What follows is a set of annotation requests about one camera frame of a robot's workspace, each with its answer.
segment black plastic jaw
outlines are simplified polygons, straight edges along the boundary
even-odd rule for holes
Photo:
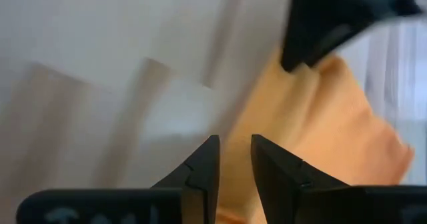
[[[211,136],[151,189],[48,190],[19,206],[17,224],[214,224],[220,139]]]
[[[427,223],[427,187],[350,187],[260,135],[252,166],[269,224]]]
[[[292,0],[282,67],[312,67],[373,23],[421,12],[415,0]]]

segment fabric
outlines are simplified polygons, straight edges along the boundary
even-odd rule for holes
[[[277,51],[224,143],[218,223],[266,222],[252,174],[254,133],[349,185],[398,184],[414,155],[373,114],[342,59],[287,73]]]

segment sheer curtain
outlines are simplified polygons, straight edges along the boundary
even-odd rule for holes
[[[374,112],[415,148],[404,183],[427,184],[426,20],[381,23],[338,52],[350,64]]]

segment orange cloth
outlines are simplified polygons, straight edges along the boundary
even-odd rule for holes
[[[413,150],[373,114],[364,92],[337,56],[286,73],[276,52],[224,143],[218,223],[265,223],[252,174],[257,133],[350,185],[398,184]]]

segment orange towel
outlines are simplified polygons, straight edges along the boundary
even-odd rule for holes
[[[250,159],[262,134],[350,185],[398,184],[413,150],[373,114],[346,64],[336,56],[286,73],[276,52],[224,144],[218,223],[265,223]]]

